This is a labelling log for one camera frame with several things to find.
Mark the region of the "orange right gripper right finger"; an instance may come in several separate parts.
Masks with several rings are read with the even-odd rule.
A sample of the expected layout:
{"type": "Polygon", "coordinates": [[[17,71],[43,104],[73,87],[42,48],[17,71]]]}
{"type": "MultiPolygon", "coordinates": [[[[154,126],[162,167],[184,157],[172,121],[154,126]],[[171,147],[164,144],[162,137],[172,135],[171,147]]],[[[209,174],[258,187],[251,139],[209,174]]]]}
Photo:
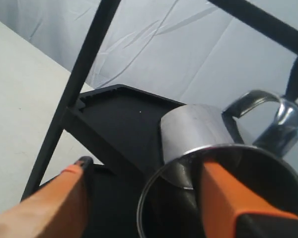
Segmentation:
{"type": "Polygon", "coordinates": [[[218,162],[203,163],[200,182],[207,238],[298,238],[298,215],[271,205],[218,162]]]}

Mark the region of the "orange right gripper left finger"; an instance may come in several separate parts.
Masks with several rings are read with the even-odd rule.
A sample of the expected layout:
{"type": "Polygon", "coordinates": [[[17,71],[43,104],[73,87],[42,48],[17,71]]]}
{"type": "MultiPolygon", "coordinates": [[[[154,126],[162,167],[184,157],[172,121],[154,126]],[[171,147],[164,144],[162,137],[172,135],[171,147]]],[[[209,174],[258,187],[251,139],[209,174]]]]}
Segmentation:
{"type": "Polygon", "coordinates": [[[18,205],[0,214],[0,238],[80,238],[87,227],[93,159],[81,157],[18,205]]]}

